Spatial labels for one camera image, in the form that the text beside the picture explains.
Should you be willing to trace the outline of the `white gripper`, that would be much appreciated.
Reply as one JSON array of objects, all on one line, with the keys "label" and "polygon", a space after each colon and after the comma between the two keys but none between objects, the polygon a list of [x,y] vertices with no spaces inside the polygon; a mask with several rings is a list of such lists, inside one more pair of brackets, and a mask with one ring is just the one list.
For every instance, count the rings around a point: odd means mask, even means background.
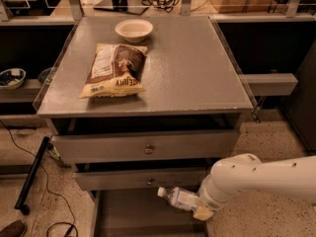
[{"label": "white gripper", "polygon": [[210,219],[215,211],[219,211],[227,204],[227,195],[217,187],[212,178],[207,176],[200,184],[198,196],[202,204],[197,207],[193,217],[200,221]]}]

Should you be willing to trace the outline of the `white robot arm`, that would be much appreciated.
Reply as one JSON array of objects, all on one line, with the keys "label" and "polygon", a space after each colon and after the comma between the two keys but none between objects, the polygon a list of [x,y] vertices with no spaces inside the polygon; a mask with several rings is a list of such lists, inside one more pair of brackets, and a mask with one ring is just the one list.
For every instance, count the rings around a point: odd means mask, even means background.
[{"label": "white robot arm", "polygon": [[247,191],[316,202],[316,156],[263,163],[254,154],[217,161],[198,190],[194,218],[210,219],[231,199]]}]

